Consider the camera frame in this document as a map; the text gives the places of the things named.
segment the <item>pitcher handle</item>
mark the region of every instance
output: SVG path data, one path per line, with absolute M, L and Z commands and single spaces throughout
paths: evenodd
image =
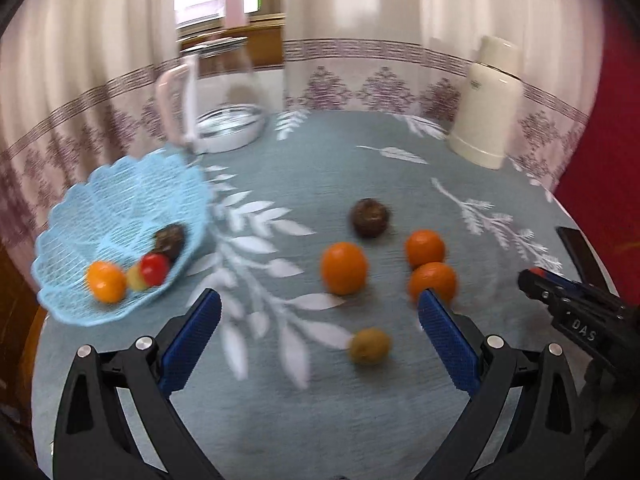
M 196 136 L 197 56 L 185 56 L 184 63 L 164 72 L 156 82 L 156 102 L 167 139 L 176 146 L 186 146 Z M 182 89 L 184 129 L 176 121 L 172 105 L 172 90 Z

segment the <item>black phone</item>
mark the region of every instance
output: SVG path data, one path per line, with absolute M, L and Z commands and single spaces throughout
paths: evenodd
M 582 282 L 610 292 L 607 281 L 582 232 L 571 227 L 556 227 L 556 232 L 578 270 Z

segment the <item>scalloped basket rim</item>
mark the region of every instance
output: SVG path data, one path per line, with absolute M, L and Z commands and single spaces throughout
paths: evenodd
M 98 178 L 98 176 L 102 176 L 102 174 L 104 173 L 105 176 L 107 176 L 108 174 L 112 173 L 114 170 L 119 170 L 121 167 L 123 166 L 135 166 L 137 164 L 140 164 L 141 162 L 143 162 L 144 160 L 150 160 L 150 159 L 158 159 L 158 161 L 161 161 L 162 164 L 167 164 L 167 161 L 171 160 L 179 160 L 180 164 L 184 166 L 184 173 L 188 173 L 190 175 L 193 175 L 196 177 L 196 179 L 198 180 L 198 183 L 200 185 L 203 186 L 203 192 L 208 192 L 207 189 L 207 183 L 205 181 L 205 178 L 202 174 L 202 170 L 198 167 L 198 166 L 191 166 L 189 167 L 184 159 L 182 158 L 182 155 L 179 153 L 174 153 L 171 154 L 169 156 L 164 156 L 162 155 L 162 152 L 165 152 L 166 150 L 164 148 L 159 148 L 158 150 L 155 150 L 153 152 L 147 153 L 144 157 L 137 159 L 133 156 L 130 155 L 125 155 L 123 157 L 121 157 L 120 159 L 118 159 L 116 162 L 114 162 L 113 164 L 105 164 L 103 166 L 99 166 L 98 168 L 96 168 L 95 170 L 93 170 L 91 172 L 91 174 L 89 175 L 88 179 L 86 182 L 78 182 L 76 184 L 73 184 L 73 186 L 71 186 L 65 193 L 63 199 L 60 201 L 60 203 L 56 204 L 55 206 L 53 206 L 53 208 L 51 208 L 51 210 L 49 211 L 49 215 L 47 216 L 47 218 L 50 218 L 50 216 L 52 214 L 54 214 L 54 211 L 57 208 L 60 208 L 61 206 L 63 206 L 67 200 L 68 194 L 69 192 L 73 189 L 73 188 L 83 188 L 83 187 L 91 187 L 92 184 L 95 182 L 95 179 Z M 178 275 L 184 270 L 184 267 L 186 266 L 186 264 L 188 263 L 188 260 L 190 259 L 191 256 L 193 256 L 193 253 L 197 250 L 197 248 L 201 245 L 202 241 L 204 240 L 205 234 L 206 234 L 206 229 L 205 229 L 205 224 L 207 221 L 207 209 L 206 207 L 203 208 L 203 211 L 201 211 L 201 217 L 197 218 L 198 222 L 198 228 L 194 229 L 194 232 L 190 232 L 190 236 L 193 237 L 195 244 L 194 244 L 194 249 L 192 251 L 192 253 L 190 254 L 189 257 L 187 257 L 182 264 L 180 265 L 180 268 L 178 269 L 175 278 L 178 277 Z M 119 319 L 122 319 L 123 317 L 127 316 L 129 313 L 131 313 L 132 310 L 147 304 L 149 301 L 153 300 L 154 298 L 156 298 L 157 296 L 159 296 L 160 294 L 164 293 L 165 290 L 167 290 L 167 288 L 169 286 L 171 286 L 173 284 L 174 280 L 171 280 L 168 283 L 163 283 L 162 285 L 158 286 L 157 288 L 155 288 L 153 291 L 151 291 L 148 294 L 145 294 L 144 296 L 141 296 L 137 301 L 132 302 L 127 308 L 124 308 L 120 311 L 118 311 L 117 313 L 114 314 L 110 314 L 110 316 L 108 317 L 108 319 L 104 319 L 104 318 L 92 318 L 92 319 L 77 319 L 73 316 L 67 316 L 65 314 L 65 312 L 60 312 L 58 309 L 54 308 L 52 310 L 50 310 L 49 308 L 47 308 L 45 302 L 43 301 L 42 298 L 42 292 L 46 291 L 46 290 L 51 290 L 51 289 L 56 289 L 58 287 L 56 286 L 45 286 L 43 285 L 40 280 L 37 277 L 37 273 L 34 272 L 36 269 L 36 266 L 38 265 L 38 261 L 40 260 L 40 254 L 42 252 L 42 244 L 44 243 L 44 240 L 47 239 L 47 237 L 49 237 L 50 235 L 52 235 L 54 232 L 56 231 L 55 228 L 49 228 L 47 227 L 46 230 L 44 230 L 43 232 L 41 232 L 38 237 L 36 238 L 35 244 L 34 244 L 34 248 L 35 248 L 35 253 L 36 253 L 36 259 L 34 259 L 33 263 L 31 264 L 31 275 L 33 276 L 33 278 L 35 279 L 35 281 L 40 285 L 41 289 L 40 291 L 38 291 L 37 293 L 37 297 L 38 297 L 38 302 L 40 303 L 40 305 L 46 309 L 48 311 L 49 314 L 51 314 L 56 320 L 65 323 L 65 324 L 71 324 L 71 325 L 75 325 L 75 326 L 97 326 L 100 324 L 105 324 L 108 322 L 112 322 L 112 321 L 116 321 Z

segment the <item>table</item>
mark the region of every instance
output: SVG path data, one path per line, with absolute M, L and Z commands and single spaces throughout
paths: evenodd
M 76 349 L 91 343 L 117 350 L 155 335 L 213 285 L 226 306 L 222 325 L 172 403 L 225 478 L 414 478 L 468 401 L 419 329 L 406 294 L 404 240 L 419 228 L 446 242 L 460 282 L 457 312 L 516 348 L 559 342 L 580 388 L 588 356 L 516 286 L 520 270 L 540 264 L 577 279 L 555 232 L 574 222 L 522 168 L 508 160 L 500 171 L 480 168 L 442 138 L 435 125 L 415 118 L 299 111 L 281 114 L 240 150 L 200 160 L 216 205 L 193 274 L 118 322 L 80 328 L 49 318 L 43 327 L 32 399 L 40 467 L 51 475 L 50 443 Z M 347 214 L 368 197 L 391 208 L 392 225 L 362 242 Z M 323 290 L 319 259 L 327 245 L 344 240 L 364 248 L 369 281 L 363 292 L 337 299 Z M 392 354 L 379 367 L 355 367 L 340 348 L 349 333 L 369 326 L 391 335 Z M 516 394 L 483 464 L 499 448 Z M 161 466 L 130 396 L 121 398 L 142 455 Z

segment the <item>beige curtain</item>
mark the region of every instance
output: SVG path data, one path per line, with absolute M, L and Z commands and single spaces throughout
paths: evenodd
M 0 235 L 31 280 L 65 191 L 164 133 L 153 83 L 176 65 L 174 0 L 25 0 L 0 45 Z
M 286 0 L 288 107 L 380 110 L 450 123 L 484 35 L 524 52 L 510 155 L 553 189 L 595 99 L 601 0 Z

